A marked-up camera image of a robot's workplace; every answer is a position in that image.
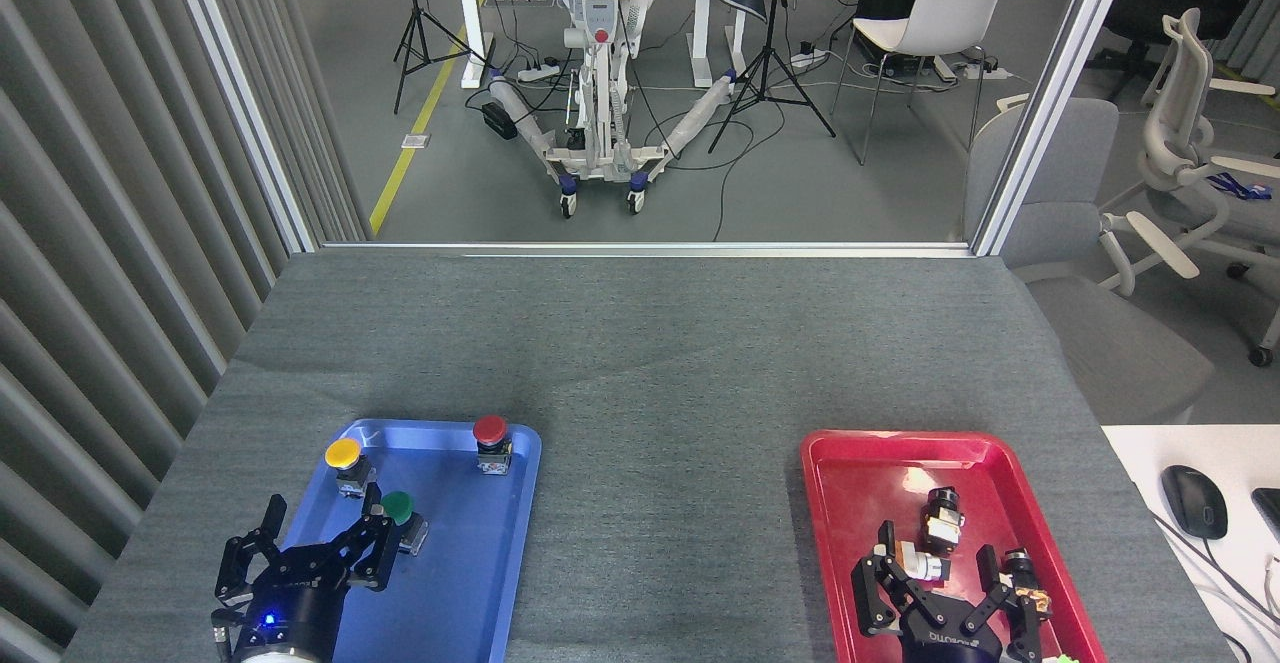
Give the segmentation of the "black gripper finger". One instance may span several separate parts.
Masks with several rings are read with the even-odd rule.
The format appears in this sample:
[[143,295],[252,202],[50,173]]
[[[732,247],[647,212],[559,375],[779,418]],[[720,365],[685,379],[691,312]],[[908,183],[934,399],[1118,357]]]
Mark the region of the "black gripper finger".
[[360,517],[328,544],[326,564],[335,564],[340,581],[352,587],[387,587],[399,552],[401,527],[381,504],[376,483],[366,486]]
[[877,532],[878,543],[852,571],[852,590],[858,627],[865,636],[890,634],[904,636],[908,613],[918,612],[925,625],[941,628],[946,614],[940,603],[911,577],[895,555],[893,521],[886,520]]
[[1005,611],[1010,627],[1007,653],[1020,662],[1043,662],[1041,622],[1046,619],[1046,590],[1025,548],[1005,553],[1004,562],[993,545],[980,548],[980,623]]
[[276,539],[280,535],[285,512],[284,497],[271,495],[262,521],[256,529],[227,539],[215,582],[215,598],[224,607],[241,607],[251,599],[251,586],[246,579],[250,564],[256,555],[262,555],[269,567],[275,566],[282,558]]

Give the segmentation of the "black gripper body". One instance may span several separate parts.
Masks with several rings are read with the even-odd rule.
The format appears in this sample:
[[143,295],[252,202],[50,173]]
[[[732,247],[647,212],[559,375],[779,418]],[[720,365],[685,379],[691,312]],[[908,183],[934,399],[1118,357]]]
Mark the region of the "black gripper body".
[[974,611],[972,604],[954,598],[934,598],[933,603],[946,618],[941,626],[915,604],[899,617],[904,662],[998,662],[1004,646],[988,625],[972,634],[963,627]]
[[332,658],[349,591],[348,564],[332,543],[265,554],[236,643],[237,658]]

